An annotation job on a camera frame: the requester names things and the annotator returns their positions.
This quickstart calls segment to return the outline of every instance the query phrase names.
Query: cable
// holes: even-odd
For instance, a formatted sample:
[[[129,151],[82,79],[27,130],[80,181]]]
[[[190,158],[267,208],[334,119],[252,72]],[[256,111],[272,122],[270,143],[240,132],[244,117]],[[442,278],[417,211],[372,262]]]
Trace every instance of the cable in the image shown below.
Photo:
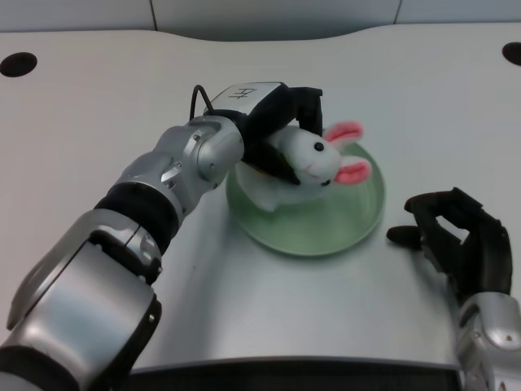
[[[192,101],[190,103],[190,121],[192,121],[194,119],[195,101],[197,100],[198,92],[200,92],[201,95],[203,96],[204,104],[206,104],[208,112],[210,114],[213,113],[212,102],[210,102],[210,99],[208,99],[208,95],[206,95],[206,91],[204,90],[204,88],[198,84],[197,86],[194,87],[194,92],[192,93]]]

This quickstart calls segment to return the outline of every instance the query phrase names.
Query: white wall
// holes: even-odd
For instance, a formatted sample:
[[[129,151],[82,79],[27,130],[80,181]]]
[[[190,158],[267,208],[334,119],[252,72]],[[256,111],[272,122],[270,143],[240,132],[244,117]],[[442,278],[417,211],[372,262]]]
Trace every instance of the white wall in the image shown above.
[[[0,0],[0,32],[154,29],[214,40],[331,37],[397,23],[521,21],[521,0]]]
[[[400,0],[152,0],[159,31],[212,40],[331,37],[392,24]]]
[[[0,32],[154,29],[149,0],[0,0]]]
[[[520,20],[521,0],[403,0],[397,23]]]

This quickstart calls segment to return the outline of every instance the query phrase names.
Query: green plate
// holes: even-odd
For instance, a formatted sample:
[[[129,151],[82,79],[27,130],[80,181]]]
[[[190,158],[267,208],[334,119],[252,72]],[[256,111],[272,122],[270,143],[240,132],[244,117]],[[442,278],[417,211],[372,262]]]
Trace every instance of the green plate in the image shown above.
[[[268,213],[249,200],[232,172],[226,183],[232,214],[253,239],[281,253],[316,257],[353,246],[382,217],[385,185],[379,167],[362,147],[350,144],[342,154],[370,161],[370,178],[356,186],[333,186],[319,200],[284,205]]]

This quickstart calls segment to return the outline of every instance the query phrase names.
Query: white plush rabbit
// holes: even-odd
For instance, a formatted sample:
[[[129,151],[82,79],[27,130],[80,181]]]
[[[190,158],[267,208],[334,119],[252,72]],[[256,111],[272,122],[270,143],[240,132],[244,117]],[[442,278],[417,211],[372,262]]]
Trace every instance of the white plush rabbit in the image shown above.
[[[258,208],[273,212],[284,204],[297,204],[322,196],[330,183],[353,185],[365,181],[371,164],[339,151],[363,135],[358,122],[334,125],[324,137],[289,125],[268,139],[293,168],[300,185],[285,182],[241,162],[236,167],[239,186]]]

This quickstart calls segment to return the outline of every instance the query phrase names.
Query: white table surface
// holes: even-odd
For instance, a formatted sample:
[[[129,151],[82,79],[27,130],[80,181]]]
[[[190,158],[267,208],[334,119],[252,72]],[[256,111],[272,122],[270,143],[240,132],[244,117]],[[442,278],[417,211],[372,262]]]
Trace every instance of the white table surface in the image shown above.
[[[307,42],[204,42],[153,32],[0,34],[0,313],[31,267],[168,127],[190,94],[245,81],[324,90],[325,124],[353,119],[387,183],[382,224],[325,260],[286,257],[233,222],[224,188],[173,240],[155,289],[163,318],[136,367],[326,355],[455,363],[444,283],[393,248],[411,196],[458,186],[500,218],[521,298],[521,68],[501,56],[521,24],[397,25]],[[7,330],[0,331],[0,339]]]

